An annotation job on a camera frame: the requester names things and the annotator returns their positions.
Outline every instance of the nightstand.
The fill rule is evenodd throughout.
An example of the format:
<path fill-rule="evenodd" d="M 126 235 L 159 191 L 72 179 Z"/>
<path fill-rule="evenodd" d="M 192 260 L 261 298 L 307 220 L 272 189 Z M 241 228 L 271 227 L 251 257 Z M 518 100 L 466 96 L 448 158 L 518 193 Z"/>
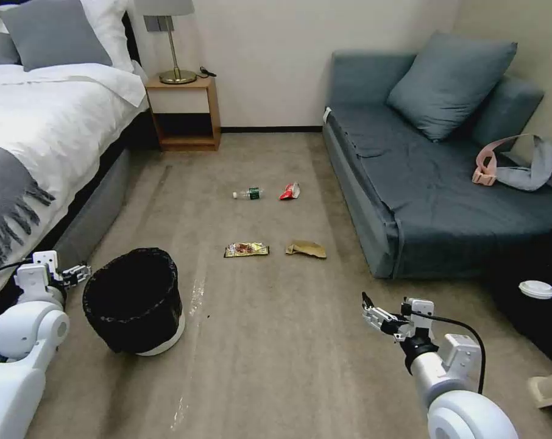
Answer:
<path fill-rule="evenodd" d="M 221 123 L 212 77 L 169 85 L 158 76 L 146 84 L 150 111 L 163 151 L 217 151 Z"/>

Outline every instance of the trash can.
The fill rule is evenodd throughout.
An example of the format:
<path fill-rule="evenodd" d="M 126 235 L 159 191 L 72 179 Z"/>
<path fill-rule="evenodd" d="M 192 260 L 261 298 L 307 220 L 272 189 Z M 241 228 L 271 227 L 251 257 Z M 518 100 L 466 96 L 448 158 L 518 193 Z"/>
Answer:
<path fill-rule="evenodd" d="M 112 351 L 160 354 L 185 328 L 177 266 L 159 248 L 132 250 L 93 274 L 83 311 Z"/>

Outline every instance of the black cable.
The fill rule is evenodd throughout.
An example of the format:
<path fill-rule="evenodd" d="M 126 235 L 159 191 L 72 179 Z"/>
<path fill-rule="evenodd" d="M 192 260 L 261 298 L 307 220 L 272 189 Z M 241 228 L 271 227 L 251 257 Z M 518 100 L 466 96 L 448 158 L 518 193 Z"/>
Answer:
<path fill-rule="evenodd" d="M 200 71 L 202 74 L 199 74 L 195 72 L 195 75 L 197 75 L 199 78 L 205 79 L 208 77 L 217 77 L 217 75 L 213 72 L 208 71 L 205 67 L 201 66 Z"/>
<path fill-rule="evenodd" d="M 473 336 L 477 339 L 477 342 L 479 343 L 479 347 L 481 348 L 481 372 L 479 374 L 479 386 L 478 386 L 477 393 L 483 394 L 483 383 L 485 382 L 486 354 L 485 354 L 485 345 L 483 344 L 483 340 L 479 336 L 479 333 L 475 329 L 470 327 L 468 324 L 460 322 L 458 320 L 448 319 L 448 318 L 444 318 L 444 317 L 437 317 L 437 316 L 433 316 L 433 315 L 426 315 L 426 314 L 423 314 L 423 313 L 419 313 L 417 311 L 412 311 L 412 315 L 415 315 L 415 316 L 418 316 L 418 317 L 424 317 L 424 318 L 427 318 L 429 320 L 436 320 L 436 321 L 441 321 L 441 322 L 444 322 L 444 323 L 450 323 L 450 324 L 454 324 L 454 325 L 457 325 L 457 326 L 461 326 L 461 327 L 467 329 L 471 334 L 473 334 Z"/>
<path fill-rule="evenodd" d="M 11 264 L 8 264 L 8 265 L 4 265 L 2 267 L 0 267 L 0 271 L 6 269 L 6 268 L 11 268 L 13 266 L 21 266 L 22 264 L 25 264 L 25 263 L 28 263 L 28 262 L 32 262 L 32 258 L 27 258 L 27 259 L 24 259 L 22 261 L 18 261 L 18 262 L 14 262 L 14 263 L 11 263 Z"/>

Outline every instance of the plastic bottle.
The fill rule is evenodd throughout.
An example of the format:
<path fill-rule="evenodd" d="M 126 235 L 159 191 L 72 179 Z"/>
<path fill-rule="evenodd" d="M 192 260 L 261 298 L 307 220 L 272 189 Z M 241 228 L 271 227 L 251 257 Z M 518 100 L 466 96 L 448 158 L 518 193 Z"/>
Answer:
<path fill-rule="evenodd" d="M 249 188 L 248 190 L 241 192 L 234 192 L 233 197 L 235 199 L 259 199 L 262 197 L 264 190 L 261 188 Z"/>

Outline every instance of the white bedsheet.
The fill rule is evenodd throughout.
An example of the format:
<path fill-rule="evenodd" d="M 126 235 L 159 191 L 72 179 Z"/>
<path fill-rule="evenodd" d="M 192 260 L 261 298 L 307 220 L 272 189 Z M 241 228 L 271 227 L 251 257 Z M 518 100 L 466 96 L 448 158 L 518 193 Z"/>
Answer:
<path fill-rule="evenodd" d="M 142 79 L 98 64 L 55 66 L 25 73 L 0 66 L 0 148 L 15 155 L 56 200 L 27 202 L 41 223 L 7 261 L 26 256 L 66 215 L 75 194 L 94 177 L 101 153 L 144 110 Z M 10 276 L 0 273 L 0 289 Z"/>

